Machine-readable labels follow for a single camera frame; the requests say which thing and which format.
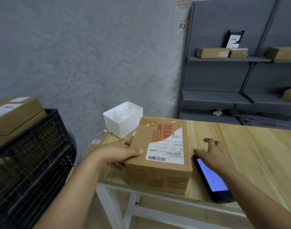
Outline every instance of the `gray wall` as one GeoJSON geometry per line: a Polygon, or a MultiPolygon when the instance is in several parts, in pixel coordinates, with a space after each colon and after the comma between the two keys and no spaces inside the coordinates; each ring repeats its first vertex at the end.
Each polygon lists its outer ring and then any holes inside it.
{"type": "Polygon", "coordinates": [[[0,97],[58,108],[84,151],[125,101],[175,117],[188,9],[176,0],[0,0],[0,97]]]}

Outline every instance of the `person's left hand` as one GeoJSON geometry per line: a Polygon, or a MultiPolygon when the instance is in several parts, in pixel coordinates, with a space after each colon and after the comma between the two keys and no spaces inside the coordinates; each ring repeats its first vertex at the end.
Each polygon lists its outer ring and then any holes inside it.
{"type": "Polygon", "coordinates": [[[102,145],[93,153],[97,154],[102,159],[102,162],[105,162],[108,166],[121,169],[126,158],[139,156],[143,153],[141,149],[130,149],[130,144],[129,140],[123,138],[119,141],[102,145]]]}

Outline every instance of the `tile floor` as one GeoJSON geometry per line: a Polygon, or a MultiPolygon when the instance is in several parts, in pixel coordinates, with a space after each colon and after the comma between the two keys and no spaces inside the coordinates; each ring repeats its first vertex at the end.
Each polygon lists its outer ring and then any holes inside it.
{"type": "MultiPolygon", "coordinates": [[[[124,215],[130,195],[127,192],[117,191],[117,197],[122,215],[124,215]]],[[[204,210],[193,206],[187,206],[180,203],[169,202],[147,196],[141,196],[140,206],[151,208],[154,210],[159,210],[170,214],[176,214],[179,216],[203,222],[217,224],[224,227],[230,227],[233,229],[253,228],[248,219],[243,217],[228,215],[225,213],[215,212],[211,210],[204,210]]],[[[132,217],[130,229],[152,229],[152,228],[180,229],[181,227],[176,227],[141,217],[136,216],[132,217]]],[[[90,205],[84,229],[112,229],[111,225],[109,224],[108,218],[104,212],[104,209],[101,205],[101,202],[96,194],[94,195],[94,198],[90,205]]]]}

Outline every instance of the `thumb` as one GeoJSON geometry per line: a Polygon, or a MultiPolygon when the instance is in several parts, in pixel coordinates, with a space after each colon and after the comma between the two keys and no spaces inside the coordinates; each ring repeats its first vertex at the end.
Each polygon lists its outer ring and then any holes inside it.
{"type": "Polygon", "coordinates": [[[142,149],[128,149],[128,157],[139,156],[143,153],[142,149]]]}
{"type": "Polygon", "coordinates": [[[193,150],[194,154],[197,155],[199,158],[204,157],[204,155],[206,154],[206,152],[204,150],[200,150],[200,149],[194,149],[193,150]]]}

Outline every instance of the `table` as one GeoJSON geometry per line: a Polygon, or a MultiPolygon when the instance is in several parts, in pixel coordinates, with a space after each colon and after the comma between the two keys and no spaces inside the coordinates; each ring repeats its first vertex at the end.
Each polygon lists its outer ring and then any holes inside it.
{"type": "MultiPolygon", "coordinates": [[[[191,155],[194,148],[207,149],[203,138],[211,137],[222,141],[236,169],[291,212],[291,130],[202,121],[187,121],[187,126],[191,155]]],[[[132,140],[133,133],[126,138],[132,140]]],[[[83,156],[102,144],[117,140],[115,135],[103,128],[83,156]]],[[[226,228],[137,206],[140,195],[246,217],[236,202],[213,203],[195,166],[185,196],[155,192],[151,189],[134,189],[126,183],[124,171],[109,167],[101,171],[96,192],[113,229],[128,229],[132,215],[183,228],[226,228]],[[115,189],[131,192],[124,218],[115,189]]]]}

